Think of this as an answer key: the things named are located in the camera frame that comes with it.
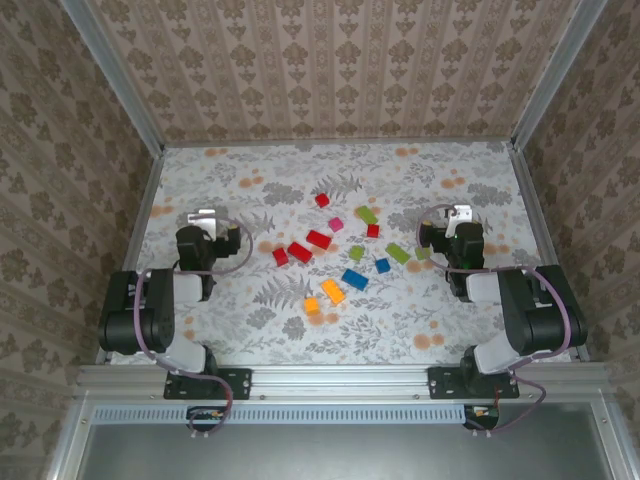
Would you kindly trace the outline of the aluminium lower frame bar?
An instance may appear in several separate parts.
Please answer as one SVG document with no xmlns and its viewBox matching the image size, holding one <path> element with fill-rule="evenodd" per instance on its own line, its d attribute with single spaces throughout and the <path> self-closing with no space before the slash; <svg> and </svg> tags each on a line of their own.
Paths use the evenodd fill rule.
<svg viewBox="0 0 640 480">
<path fill-rule="evenodd" d="M 598 399 L 591 402 L 591 408 L 612 480 L 633 480 L 611 404 Z"/>
<path fill-rule="evenodd" d="M 83 399 L 74 403 L 62 424 L 46 480 L 77 480 L 92 428 L 95 405 Z"/>
</svg>

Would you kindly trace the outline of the long orange lego brick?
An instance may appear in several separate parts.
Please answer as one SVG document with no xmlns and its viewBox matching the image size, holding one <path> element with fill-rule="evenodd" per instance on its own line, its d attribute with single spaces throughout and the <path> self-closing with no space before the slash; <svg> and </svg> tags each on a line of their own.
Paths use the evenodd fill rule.
<svg viewBox="0 0 640 480">
<path fill-rule="evenodd" d="M 345 293 L 341 290 L 338 284 L 332 280 L 326 280 L 321 284 L 321 288 L 328 296 L 333 305 L 339 305 L 346 298 Z"/>
</svg>

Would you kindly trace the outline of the aluminium table side rail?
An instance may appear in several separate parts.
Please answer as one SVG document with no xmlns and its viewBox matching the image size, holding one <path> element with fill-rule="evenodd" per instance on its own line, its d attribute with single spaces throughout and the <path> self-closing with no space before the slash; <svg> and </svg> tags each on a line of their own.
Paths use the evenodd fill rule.
<svg viewBox="0 0 640 480">
<path fill-rule="evenodd" d="M 514 174 L 518 181 L 523 204 L 527 211 L 530 227 L 536 241 L 539 257 L 544 264 L 558 264 L 558 256 L 539 203 L 526 159 L 523 153 L 517 150 L 511 142 L 507 143 L 507 149 Z"/>
<path fill-rule="evenodd" d="M 140 350 L 135 333 L 134 297 L 136 283 L 142 280 L 136 266 L 153 200 L 162 173 L 163 158 L 153 161 L 144 190 L 123 269 L 111 275 L 98 325 L 99 355 L 97 364 L 104 363 L 110 353 L 132 355 Z"/>
</svg>

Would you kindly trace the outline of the thin aluminium table rail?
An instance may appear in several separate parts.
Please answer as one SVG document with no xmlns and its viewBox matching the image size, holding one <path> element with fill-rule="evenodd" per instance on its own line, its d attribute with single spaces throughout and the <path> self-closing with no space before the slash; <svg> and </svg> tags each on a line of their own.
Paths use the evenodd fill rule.
<svg viewBox="0 0 640 480">
<path fill-rule="evenodd" d="M 169 148 L 204 148 L 204 147 L 257 147 L 257 146 L 283 146 L 294 145 L 300 147 L 313 145 L 332 144 L 427 144 L 427 143 L 463 143 L 474 142 L 506 142 L 513 144 L 509 136 L 480 136 L 480 137 L 390 137 L 390 138 L 332 138 L 332 139 L 276 139 L 276 140 L 226 140 L 226 141 L 190 141 L 168 142 L 164 145 Z"/>
</svg>

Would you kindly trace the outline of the floral patterned table cover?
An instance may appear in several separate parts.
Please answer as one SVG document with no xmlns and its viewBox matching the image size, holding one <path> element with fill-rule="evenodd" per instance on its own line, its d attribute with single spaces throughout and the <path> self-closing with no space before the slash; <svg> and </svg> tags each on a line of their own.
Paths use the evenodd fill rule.
<svg viewBox="0 0 640 480">
<path fill-rule="evenodd" d="M 315 197 L 330 203 L 320 208 Z M 182 304 L 179 335 L 209 346 L 223 364 L 350 365 L 455 363 L 464 350 L 503 331 L 490 303 L 456 299 L 443 259 L 416 256 L 379 274 L 389 243 L 415 251 L 419 218 L 442 218 L 443 204 L 468 204 L 484 228 L 489 266 L 536 265 L 539 255 L 503 142 L 332 144 L 173 148 L 167 151 L 146 226 L 138 269 L 163 268 L 178 257 L 176 231 L 187 215 L 212 208 L 249 230 L 241 252 L 218 269 L 240 265 L 216 282 L 209 301 Z M 367 236 L 355 209 L 368 206 L 379 237 Z M 330 219 L 344 228 L 333 232 Z M 306 241 L 310 230 L 332 238 L 327 250 Z M 304 264 L 272 255 L 298 242 Z M 359 262 L 349 257 L 364 248 Z M 359 291 L 346 269 L 369 282 Z M 332 279 L 345 293 L 333 305 L 321 288 Z M 320 314 L 308 316 L 315 297 Z"/>
</svg>

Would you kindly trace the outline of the grey metal panel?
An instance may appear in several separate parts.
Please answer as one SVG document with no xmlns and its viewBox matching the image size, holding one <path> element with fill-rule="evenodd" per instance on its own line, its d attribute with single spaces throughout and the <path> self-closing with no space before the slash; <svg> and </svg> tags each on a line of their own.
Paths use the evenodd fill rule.
<svg viewBox="0 0 640 480">
<path fill-rule="evenodd" d="M 486 438 L 454 426 L 99 426 L 80 480 L 612 480 L 591 428 L 521 426 Z"/>
</svg>

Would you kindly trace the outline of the aluminium table edge rail wide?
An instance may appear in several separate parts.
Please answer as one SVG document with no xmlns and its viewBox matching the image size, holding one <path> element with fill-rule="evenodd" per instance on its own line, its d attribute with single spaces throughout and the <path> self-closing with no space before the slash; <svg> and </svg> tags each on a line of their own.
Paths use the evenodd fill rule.
<svg viewBox="0 0 640 480">
<path fill-rule="evenodd" d="M 252 366 L 249 401 L 271 403 L 453 402 L 430 397 L 428 365 Z M 551 402 L 591 401 L 612 394 L 600 363 L 537 363 L 518 371 L 514 380 L 520 402 L 540 397 Z M 85 366 L 77 379 L 77 393 L 94 400 L 163 399 L 166 374 L 156 366 Z"/>
</svg>

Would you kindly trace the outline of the aluminium frame post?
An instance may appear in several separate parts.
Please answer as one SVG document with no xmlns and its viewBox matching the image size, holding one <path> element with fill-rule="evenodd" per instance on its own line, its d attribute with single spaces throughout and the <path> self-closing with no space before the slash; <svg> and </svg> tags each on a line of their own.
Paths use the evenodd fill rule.
<svg viewBox="0 0 640 480">
<path fill-rule="evenodd" d="M 579 0 L 513 130 L 511 140 L 516 151 L 522 152 L 532 137 L 607 3 L 608 0 Z"/>
<path fill-rule="evenodd" d="M 164 146 L 160 128 L 144 105 L 142 94 L 129 74 L 116 42 L 93 11 L 91 0 L 61 0 L 61 3 L 141 140 L 154 158 L 159 157 Z"/>
</svg>

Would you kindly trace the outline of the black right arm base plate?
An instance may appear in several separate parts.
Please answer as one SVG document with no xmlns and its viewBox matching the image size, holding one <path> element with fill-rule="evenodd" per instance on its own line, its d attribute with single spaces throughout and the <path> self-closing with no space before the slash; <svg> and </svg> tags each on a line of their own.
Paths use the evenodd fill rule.
<svg viewBox="0 0 640 480">
<path fill-rule="evenodd" d="M 431 367 L 427 370 L 430 397 L 445 399 L 517 399 L 518 384 L 507 374 L 484 375 L 464 372 L 461 367 Z"/>
</svg>

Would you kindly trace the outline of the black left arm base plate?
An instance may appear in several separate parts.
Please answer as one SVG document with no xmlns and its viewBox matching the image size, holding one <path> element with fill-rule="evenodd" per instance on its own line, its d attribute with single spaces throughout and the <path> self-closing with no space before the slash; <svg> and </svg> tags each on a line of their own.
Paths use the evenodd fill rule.
<svg viewBox="0 0 640 480">
<path fill-rule="evenodd" d="M 218 376 L 231 388 L 234 400 L 250 397 L 253 371 L 248 368 L 221 368 Z M 167 374 L 163 398 L 166 400 L 225 400 L 224 387 L 212 380 Z"/>
</svg>

